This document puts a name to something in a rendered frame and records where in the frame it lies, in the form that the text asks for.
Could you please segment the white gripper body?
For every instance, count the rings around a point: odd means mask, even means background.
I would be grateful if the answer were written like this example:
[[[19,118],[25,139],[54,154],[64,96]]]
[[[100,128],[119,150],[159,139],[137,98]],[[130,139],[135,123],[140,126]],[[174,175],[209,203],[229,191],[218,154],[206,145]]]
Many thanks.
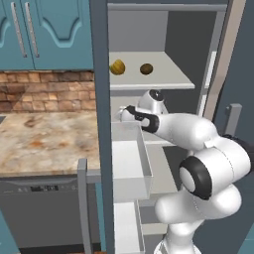
[[[135,120],[135,107],[132,105],[121,106],[118,111],[120,121],[134,121]]]

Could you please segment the yellow squash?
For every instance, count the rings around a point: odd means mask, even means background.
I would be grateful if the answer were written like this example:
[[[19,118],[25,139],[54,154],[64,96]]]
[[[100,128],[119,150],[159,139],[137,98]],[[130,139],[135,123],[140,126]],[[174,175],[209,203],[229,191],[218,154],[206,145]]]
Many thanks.
[[[110,71],[115,75],[120,75],[125,72],[125,64],[122,60],[116,60],[111,66]]]

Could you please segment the white freezer rack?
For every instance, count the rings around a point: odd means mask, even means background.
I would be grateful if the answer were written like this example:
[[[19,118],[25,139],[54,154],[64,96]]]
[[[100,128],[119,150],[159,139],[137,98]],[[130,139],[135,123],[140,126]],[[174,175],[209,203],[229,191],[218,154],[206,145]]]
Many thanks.
[[[111,90],[194,89],[194,84],[165,52],[112,52],[109,63],[122,60],[126,66],[121,75],[110,74]],[[144,75],[142,64],[151,64],[153,71]]]

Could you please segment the brown kiwi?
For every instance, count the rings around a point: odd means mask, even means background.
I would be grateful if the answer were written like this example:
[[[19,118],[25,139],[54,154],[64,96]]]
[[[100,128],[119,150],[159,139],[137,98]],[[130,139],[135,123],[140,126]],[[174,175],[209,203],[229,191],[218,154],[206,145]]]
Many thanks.
[[[150,63],[144,63],[140,66],[140,72],[144,75],[148,75],[153,71],[153,66]]]

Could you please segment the teal cupboard door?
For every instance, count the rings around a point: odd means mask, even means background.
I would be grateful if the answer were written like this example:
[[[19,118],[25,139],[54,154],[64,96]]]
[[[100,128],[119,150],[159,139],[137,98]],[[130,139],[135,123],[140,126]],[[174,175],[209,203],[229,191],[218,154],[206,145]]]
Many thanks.
[[[21,0],[35,69],[93,69],[89,0]],[[30,3],[39,58],[25,11]]]
[[[10,3],[18,4],[27,57],[23,58],[17,40]],[[0,0],[0,70],[30,70],[34,68],[28,27],[21,0]]]

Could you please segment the dark grey freezer door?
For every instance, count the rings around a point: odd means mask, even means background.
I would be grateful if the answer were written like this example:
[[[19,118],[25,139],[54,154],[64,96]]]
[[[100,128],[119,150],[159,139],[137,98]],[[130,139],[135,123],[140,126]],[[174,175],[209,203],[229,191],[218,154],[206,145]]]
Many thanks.
[[[214,123],[224,129],[225,109],[240,103],[242,111],[235,136],[254,146],[254,0],[246,5]],[[207,221],[195,240],[203,254],[254,254],[254,172],[235,184],[242,195],[239,211]]]

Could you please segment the dark grey fridge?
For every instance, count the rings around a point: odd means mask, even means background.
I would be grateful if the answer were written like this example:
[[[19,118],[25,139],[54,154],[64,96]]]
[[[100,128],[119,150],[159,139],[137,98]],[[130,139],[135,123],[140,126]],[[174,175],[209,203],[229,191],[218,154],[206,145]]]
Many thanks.
[[[108,3],[137,5],[184,4],[224,6],[228,13],[233,0],[89,0],[91,37],[94,65],[94,82],[96,96],[97,126],[101,170],[101,206],[99,207],[99,229],[101,248],[107,254],[114,254],[114,218],[113,218],[113,182],[112,182],[112,153],[111,153],[111,116],[109,88],[109,51],[108,51]]]

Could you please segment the large white fridge bin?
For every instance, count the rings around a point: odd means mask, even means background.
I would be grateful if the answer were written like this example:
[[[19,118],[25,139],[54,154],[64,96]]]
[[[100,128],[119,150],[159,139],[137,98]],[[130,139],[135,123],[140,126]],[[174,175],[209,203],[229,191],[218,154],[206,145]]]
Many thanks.
[[[148,199],[153,173],[141,126],[113,122],[111,131],[114,201]]]

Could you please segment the small white fridge bin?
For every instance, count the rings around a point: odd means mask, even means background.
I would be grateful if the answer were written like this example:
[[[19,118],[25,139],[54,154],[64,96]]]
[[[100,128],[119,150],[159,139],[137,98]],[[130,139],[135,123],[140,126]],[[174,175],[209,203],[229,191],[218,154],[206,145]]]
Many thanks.
[[[115,254],[145,254],[138,203],[114,204]]]

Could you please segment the grey dishwasher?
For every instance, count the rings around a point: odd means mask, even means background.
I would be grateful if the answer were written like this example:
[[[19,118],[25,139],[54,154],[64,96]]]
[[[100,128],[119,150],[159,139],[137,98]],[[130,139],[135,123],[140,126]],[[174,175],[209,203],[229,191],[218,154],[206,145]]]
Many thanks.
[[[2,179],[0,210],[21,250],[84,250],[75,176]]]

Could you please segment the teal base cupboard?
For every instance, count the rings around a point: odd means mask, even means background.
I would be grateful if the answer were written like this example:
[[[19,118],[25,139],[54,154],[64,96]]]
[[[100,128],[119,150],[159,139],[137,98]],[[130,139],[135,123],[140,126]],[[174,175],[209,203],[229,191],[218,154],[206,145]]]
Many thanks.
[[[19,248],[0,210],[0,254],[20,254]]]

